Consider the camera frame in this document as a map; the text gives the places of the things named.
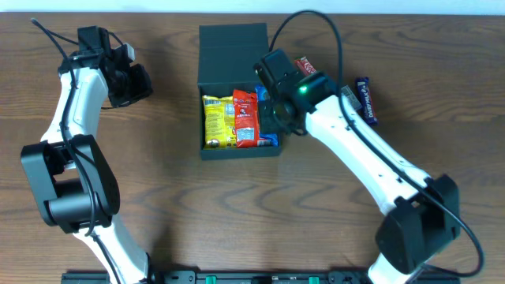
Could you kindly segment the small blue barcode chocolate bar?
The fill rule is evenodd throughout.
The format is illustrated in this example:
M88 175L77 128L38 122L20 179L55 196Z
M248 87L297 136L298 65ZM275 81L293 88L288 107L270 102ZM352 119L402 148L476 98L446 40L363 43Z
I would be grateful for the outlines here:
M356 97L352 89L346 85L341 88L341 93L349 100L350 105L356 110L359 111L362 109L362 105L360 100Z

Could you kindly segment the blue Oreo cookie pack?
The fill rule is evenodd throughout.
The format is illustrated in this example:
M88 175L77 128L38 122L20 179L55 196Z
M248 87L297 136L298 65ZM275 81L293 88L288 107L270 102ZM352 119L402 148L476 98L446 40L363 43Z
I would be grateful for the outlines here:
M256 91L258 103L270 99L270 96L267 93L267 89L263 85L258 84L255 87L255 91ZM259 131L259 138L261 140L259 147L263 147L263 146L278 147L279 146L279 136L276 133L263 133L262 131Z

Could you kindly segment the red KitKat bar wrapper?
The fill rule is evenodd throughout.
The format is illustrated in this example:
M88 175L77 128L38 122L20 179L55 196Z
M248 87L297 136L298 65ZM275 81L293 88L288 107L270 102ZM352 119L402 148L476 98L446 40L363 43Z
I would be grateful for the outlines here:
M317 70L305 56L295 59L294 63L305 76L309 76L317 72Z

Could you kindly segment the blue Milka bar wrapper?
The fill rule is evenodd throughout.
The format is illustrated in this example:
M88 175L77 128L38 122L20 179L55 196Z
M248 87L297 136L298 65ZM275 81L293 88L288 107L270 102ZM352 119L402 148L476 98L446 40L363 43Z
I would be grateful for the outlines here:
M363 118L368 125L378 123L376 113L373 108L371 92L368 87L369 79L367 77L358 77L355 80L356 89L360 96Z

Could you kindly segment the red snack bag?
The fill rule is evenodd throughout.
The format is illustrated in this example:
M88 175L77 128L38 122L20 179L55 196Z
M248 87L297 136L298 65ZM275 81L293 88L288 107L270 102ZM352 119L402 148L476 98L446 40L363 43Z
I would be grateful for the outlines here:
M233 92L234 125L238 148L258 146L260 130L257 113L257 95L235 89Z

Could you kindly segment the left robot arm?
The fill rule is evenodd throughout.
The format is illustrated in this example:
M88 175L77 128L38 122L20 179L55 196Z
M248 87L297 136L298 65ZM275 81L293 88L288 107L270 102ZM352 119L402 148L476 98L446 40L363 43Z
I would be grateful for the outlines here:
M78 28L78 49L58 67L53 120L39 143L22 148L21 164L43 221L91 249L107 270L100 282L153 283L150 257L119 215L118 183L95 138L104 101L118 109L152 93L134 49L112 47L114 37L99 26Z

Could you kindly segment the yellow snack bag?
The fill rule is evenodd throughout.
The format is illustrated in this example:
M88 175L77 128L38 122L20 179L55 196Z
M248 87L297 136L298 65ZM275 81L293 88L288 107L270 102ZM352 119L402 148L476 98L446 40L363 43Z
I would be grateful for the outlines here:
M236 147L234 101L232 96L202 97L204 107L204 149Z

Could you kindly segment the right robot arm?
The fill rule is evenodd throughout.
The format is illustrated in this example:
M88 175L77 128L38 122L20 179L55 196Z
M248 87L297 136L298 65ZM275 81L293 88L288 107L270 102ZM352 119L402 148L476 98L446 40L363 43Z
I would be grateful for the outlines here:
M327 74L304 75L282 50L254 65L270 95L261 128L309 134L358 178L384 216L376 232L380 254L368 269L373 283L411 283L459 234L459 192L404 159L368 126Z

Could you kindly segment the black cardboard gift box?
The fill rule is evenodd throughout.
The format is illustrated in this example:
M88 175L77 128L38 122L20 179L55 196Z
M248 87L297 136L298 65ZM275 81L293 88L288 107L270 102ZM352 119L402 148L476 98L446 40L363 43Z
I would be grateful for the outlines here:
M225 97L233 90L253 92L260 84L253 70L268 52L266 23L201 25L199 27L199 65L197 87L200 107L200 157L202 160L263 158L279 156L279 146L256 148L204 149L204 105L201 97Z

